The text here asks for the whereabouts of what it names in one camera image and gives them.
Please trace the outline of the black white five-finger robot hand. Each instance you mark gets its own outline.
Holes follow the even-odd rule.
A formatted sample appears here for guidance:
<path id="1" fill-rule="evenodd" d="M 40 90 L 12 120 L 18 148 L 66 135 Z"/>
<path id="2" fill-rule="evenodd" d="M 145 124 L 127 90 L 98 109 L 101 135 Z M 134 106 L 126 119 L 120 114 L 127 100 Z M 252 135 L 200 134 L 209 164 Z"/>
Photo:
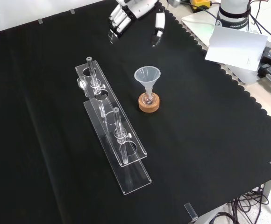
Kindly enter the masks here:
<path id="1" fill-rule="evenodd" d="M 150 42 L 153 47 L 157 46 L 165 29 L 165 12 L 157 0 L 118 0 L 108 18 L 110 42 L 115 43 L 136 20 L 143 18 L 154 8 L 157 9 L 155 32 Z"/>

